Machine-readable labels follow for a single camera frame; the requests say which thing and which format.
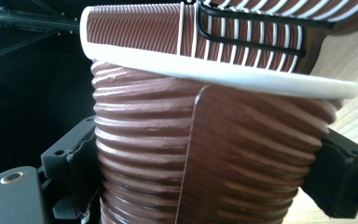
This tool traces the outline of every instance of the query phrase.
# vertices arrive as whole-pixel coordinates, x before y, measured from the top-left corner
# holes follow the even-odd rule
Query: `black plastic bracket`
[[[23,166],[0,174],[0,224],[48,224],[34,167]]]
[[[358,145],[330,130],[302,189],[330,217],[358,212]]]
[[[54,189],[62,196],[53,208],[58,219],[86,215],[100,187],[94,127],[93,117],[82,120],[41,156],[46,179],[52,181],[48,187],[59,186]],[[51,190],[51,194],[53,197],[57,192]]]

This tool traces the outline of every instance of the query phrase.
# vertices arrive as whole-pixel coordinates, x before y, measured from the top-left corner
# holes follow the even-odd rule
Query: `dark background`
[[[69,20],[86,6],[178,1],[46,1]],[[0,1],[12,12],[48,13],[32,0]],[[41,31],[15,25],[0,31],[0,49]],[[40,155],[79,121],[93,115],[91,61],[79,35],[61,32],[0,57],[0,173],[18,166],[41,165]]]

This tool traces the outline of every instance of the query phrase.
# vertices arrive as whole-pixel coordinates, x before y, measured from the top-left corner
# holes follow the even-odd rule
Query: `metal screw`
[[[14,172],[8,175],[5,175],[4,177],[1,178],[0,182],[1,184],[11,184],[14,181],[17,181],[21,178],[24,177],[24,173],[23,172]]]

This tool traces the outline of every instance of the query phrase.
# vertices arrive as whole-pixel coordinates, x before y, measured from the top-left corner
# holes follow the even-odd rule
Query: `wooden table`
[[[311,74],[358,82],[358,32],[328,36]],[[358,96],[345,102],[330,128],[358,144]],[[329,218],[300,191],[283,223],[358,223],[358,216],[356,219]]]

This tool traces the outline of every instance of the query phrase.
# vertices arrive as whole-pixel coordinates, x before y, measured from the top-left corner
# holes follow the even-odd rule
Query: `screw hole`
[[[358,151],[357,150],[352,150],[351,154],[358,156]]]
[[[54,155],[55,155],[55,156],[61,156],[64,152],[65,152],[65,151],[63,151],[63,150],[58,150],[58,151],[55,151],[55,152],[54,152]]]
[[[13,181],[19,180],[23,176],[24,176],[23,172],[11,173],[11,174],[8,174],[8,175],[5,175],[4,177],[2,177],[0,182],[1,182],[1,184],[10,184]]]

